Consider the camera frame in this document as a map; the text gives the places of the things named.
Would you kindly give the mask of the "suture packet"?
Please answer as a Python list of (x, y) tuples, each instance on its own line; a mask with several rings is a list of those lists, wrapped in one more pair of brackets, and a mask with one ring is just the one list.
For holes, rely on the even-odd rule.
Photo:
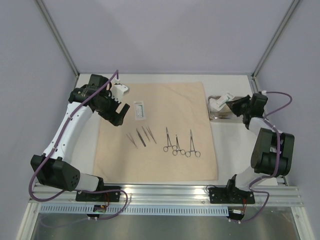
[(136, 121), (146, 120), (146, 111), (143, 101), (134, 102), (134, 117)]
[(216, 104), (219, 108), (223, 108), (226, 102), (233, 100), (234, 97), (235, 96), (233, 94), (226, 92), (219, 99), (216, 100)]

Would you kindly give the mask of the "white gauze pad stack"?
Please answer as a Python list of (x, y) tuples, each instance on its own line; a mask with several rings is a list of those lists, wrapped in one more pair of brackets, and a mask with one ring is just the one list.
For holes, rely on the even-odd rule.
[(208, 104), (209, 104), (209, 110), (211, 112), (218, 112), (220, 110), (220, 107), (219, 107), (216, 99), (210, 98), (208, 100)]

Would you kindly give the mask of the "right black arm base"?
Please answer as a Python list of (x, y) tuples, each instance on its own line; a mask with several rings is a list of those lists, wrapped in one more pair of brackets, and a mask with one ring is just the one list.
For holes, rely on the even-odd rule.
[(210, 187), (207, 189), (211, 204), (249, 204), (256, 203), (252, 191), (243, 191), (238, 188)]

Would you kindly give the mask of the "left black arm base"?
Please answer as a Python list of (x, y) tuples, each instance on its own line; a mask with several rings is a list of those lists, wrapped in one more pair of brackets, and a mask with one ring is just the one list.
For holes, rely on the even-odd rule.
[(119, 202), (120, 200), (120, 186), (104, 186), (100, 191), (110, 191), (116, 190), (112, 192), (104, 192), (104, 193), (77, 193), (75, 197), (76, 202)]

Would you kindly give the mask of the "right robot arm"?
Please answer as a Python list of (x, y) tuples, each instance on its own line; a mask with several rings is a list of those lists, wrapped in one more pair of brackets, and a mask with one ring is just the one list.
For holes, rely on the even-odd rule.
[[(280, 94), (289, 97), (285, 105), (265, 113), (268, 94)], [(232, 203), (238, 202), (243, 191), (249, 191), (259, 183), (279, 176), (287, 176), (292, 167), (295, 136), (278, 130), (268, 117), (292, 102), (292, 97), (279, 91), (260, 91), (252, 96), (226, 102), (237, 117), (242, 116), (246, 129), (256, 135), (256, 142), (250, 159), (250, 166), (230, 180), (234, 185), (225, 190), (225, 196)]]

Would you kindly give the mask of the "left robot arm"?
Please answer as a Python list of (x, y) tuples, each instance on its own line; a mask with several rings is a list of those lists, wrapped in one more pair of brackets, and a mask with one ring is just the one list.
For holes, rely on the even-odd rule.
[(94, 113), (115, 127), (123, 124), (130, 106), (125, 104), (120, 112), (117, 109), (129, 92), (130, 88), (120, 82), (117, 72), (111, 78), (92, 74), (87, 84), (75, 88), (70, 93), (66, 113), (52, 141), (41, 155), (34, 155), (30, 161), (34, 171), (30, 185), (38, 181), (63, 191), (87, 191), (95, 201), (102, 199), (105, 194), (102, 179), (72, 166), (74, 148)]

